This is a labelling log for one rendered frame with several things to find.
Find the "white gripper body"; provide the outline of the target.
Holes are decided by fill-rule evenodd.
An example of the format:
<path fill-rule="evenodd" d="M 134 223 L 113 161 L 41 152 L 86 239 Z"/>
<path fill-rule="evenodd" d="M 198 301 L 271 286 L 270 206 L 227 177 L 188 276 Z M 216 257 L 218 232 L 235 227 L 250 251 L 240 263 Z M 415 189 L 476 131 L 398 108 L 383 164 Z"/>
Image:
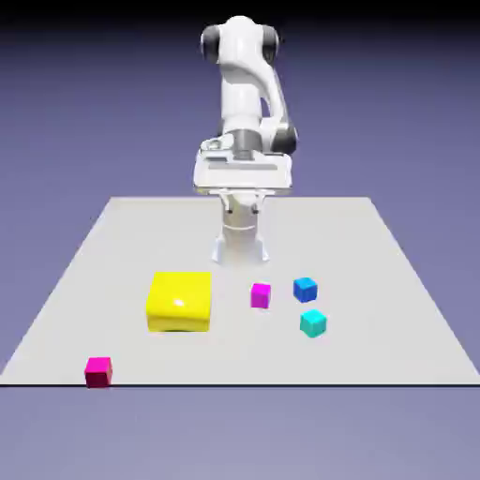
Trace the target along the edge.
<path fill-rule="evenodd" d="M 199 151 L 193 185 L 202 193 L 219 190 L 283 192 L 293 185 L 290 156 L 253 152 L 253 159 L 238 160 L 230 150 Z"/>

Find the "small purple cube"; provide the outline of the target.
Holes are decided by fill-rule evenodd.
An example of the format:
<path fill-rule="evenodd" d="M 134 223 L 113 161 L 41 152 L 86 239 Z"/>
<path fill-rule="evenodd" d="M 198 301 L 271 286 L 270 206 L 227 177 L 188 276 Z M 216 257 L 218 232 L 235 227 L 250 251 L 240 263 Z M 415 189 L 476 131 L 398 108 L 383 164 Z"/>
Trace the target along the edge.
<path fill-rule="evenodd" d="M 252 308 L 268 309 L 271 298 L 271 285 L 268 283 L 253 283 L 250 289 L 250 306 Z"/>

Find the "small blue cube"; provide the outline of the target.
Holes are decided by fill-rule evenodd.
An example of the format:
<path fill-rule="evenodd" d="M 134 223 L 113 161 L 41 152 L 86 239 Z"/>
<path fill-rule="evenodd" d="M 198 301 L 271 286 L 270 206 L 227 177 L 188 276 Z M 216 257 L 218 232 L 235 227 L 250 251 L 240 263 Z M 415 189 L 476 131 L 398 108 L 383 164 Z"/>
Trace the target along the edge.
<path fill-rule="evenodd" d="M 293 281 L 293 296 L 300 303 L 317 299 L 318 283 L 310 277 L 300 277 Z"/>

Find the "small cyan cube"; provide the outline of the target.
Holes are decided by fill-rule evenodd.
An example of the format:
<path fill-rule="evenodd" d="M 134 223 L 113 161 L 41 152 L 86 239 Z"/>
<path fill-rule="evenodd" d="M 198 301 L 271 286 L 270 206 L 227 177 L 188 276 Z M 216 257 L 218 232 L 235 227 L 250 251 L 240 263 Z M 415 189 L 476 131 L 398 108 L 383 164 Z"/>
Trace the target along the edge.
<path fill-rule="evenodd" d="M 304 311 L 300 316 L 300 330 L 309 338 L 316 338 L 326 331 L 327 318 L 318 309 Z"/>

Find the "small pink cube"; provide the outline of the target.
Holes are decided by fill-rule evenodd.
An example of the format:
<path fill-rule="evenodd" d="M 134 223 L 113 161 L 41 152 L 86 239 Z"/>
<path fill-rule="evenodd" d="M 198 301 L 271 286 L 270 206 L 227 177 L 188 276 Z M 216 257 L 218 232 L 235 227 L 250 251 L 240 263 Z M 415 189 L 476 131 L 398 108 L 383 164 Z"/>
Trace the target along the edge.
<path fill-rule="evenodd" d="M 88 388 L 107 388 L 111 385 L 113 364 L 110 357 L 89 357 L 84 369 Z"/>

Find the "large yellow box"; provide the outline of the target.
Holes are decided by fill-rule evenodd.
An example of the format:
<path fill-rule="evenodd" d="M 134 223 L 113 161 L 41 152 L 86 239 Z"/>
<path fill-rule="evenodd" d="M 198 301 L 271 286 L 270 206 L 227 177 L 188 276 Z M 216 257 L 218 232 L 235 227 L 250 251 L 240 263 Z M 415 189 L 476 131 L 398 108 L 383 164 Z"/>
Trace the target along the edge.
<path fill-rule="evenodd" d="M 150 332 L 206 332 L 210 326 L 210 272 L 156 272 L 145 313 Z"/>

